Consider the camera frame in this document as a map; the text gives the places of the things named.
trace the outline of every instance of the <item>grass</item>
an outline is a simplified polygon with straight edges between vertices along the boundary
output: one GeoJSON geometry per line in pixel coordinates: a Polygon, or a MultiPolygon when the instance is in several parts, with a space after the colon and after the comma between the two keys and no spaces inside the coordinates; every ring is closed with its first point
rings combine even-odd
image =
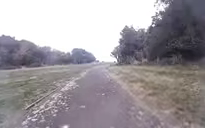
{"type": "Polygon", "coordinates": [[[13,125],[24,108],[65,82],[92,67],[86,65],[50,66],[0,70],[0,128],[13,125]]]}
{"type": "Polygon", "coordinates": [[[182,127],[205,127],[205,69],[111,66],[108,70],[144,108],[173,115],[182,127]]]}

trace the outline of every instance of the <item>road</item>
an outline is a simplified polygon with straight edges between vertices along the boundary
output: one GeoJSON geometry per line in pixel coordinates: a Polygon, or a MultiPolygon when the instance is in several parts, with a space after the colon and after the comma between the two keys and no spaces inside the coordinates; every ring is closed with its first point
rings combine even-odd
{"type": "Polygon", "coordinates": [[[161,128],[159,119],[136,107],[104,67],[93,68],[25,116],[22,128],[161,128]]]}

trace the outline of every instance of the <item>white sky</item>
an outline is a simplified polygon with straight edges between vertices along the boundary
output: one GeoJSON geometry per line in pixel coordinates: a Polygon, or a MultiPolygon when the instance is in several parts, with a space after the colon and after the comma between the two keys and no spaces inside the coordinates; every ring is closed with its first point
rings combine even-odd
{"type": "Polygon", "coordinates": [[[147,28],[155,0],[0,0],[0,34],[111,61],[125,25],[147,28]]]}

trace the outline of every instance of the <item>tree canopy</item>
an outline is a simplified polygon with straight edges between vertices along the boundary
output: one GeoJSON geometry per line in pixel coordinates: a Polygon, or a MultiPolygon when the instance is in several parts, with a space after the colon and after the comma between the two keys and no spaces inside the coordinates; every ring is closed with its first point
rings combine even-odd
{"type": "Polygon", "coordinates": [[[149,28],[124,27],[112,52],[117,61],[144,58],[182,63],[205,58],[205,0],[157,0],[155,5],[164,9],[152,17],[149,28]]]}
{"type": "Polygon", "coordinates": [[[94,55],[84,49],[73,49],[72,53],[65,53],[51,47],[39,47],[27,40],[16,40],[14,37],[5,35],[0,36],[0,68],[82,64],[93,61],[95,61],[94,55]]]}

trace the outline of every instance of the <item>vegetation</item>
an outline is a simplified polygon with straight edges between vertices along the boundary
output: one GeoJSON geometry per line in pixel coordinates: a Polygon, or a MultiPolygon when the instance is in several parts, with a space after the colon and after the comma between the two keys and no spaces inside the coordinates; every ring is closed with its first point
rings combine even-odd
{"type": "Polygon", "coordinates": [[[0,70],[0,128],[14,128],[24,108],[93,67],[92,64],[0,70]]]}
{"type": "Polygon", "coordinates": [[[164,9],[148,29],[124,27],[112,52],[117,62],[205,63],[205,1],[157,0],[156,6],[164,9]]]}
{"type": "Polygon", "coordinates": [[[108,70],[140,107],[166,123],[205,127],[205,69],[131,65],[108,70]]]}
{"type": "Polygon", "coordinates": [[[157,0],[155,6],[152,24],[125,26],[111,52],[118,64],[145,65],[113,66],[110,74],[141,107],[167,115],[165,121],[175,115],[180,127],[205,127],[205,0],[157,0]]]}
{"type": "Polygon", "coordinates": [[[16,40],[5,35],[0,36],[1,69],[70,63],[82,64],[93,61],[95,61],[93,54],[84,49],[73,49],[72,53],[64,53],[50,47],[39,47],[27,40],[16,40]]]}

